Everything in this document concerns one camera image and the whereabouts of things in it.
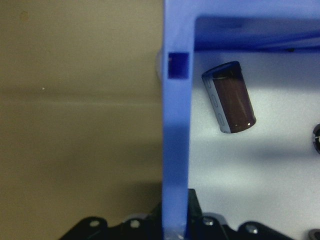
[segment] beige wall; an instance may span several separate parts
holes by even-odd
[[[162,4],[0,1],[1,240],[160,201]]]

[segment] black plastic part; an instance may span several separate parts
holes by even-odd
[[[248,227],[255,227],[255,232],[249,232]],[[293,240],[259,222],[248,221],[242,224],[238,230],[241,239],[247,240]]]
[[[315,150],[320,154],[320,124],[313,129],[313,145]]]
[[[189,240],[293,240],[261,223],[248,221],[238,231],[231,229],[217,215],[202,213],[196,191],[189,190],[186,239]],[[310,240],[320,240],[320,229],[309,232]],[[77,223],[60,240],[162,240],[161,204],[146,218],[132,218],[108,227],[101,217],[87,217]]]
[[[310,240],[320,240],[320,229],[312,229],[308,233]]]
[[[60,240],[107,240],[108,224],[101,217],[87,217],[78,222]]]

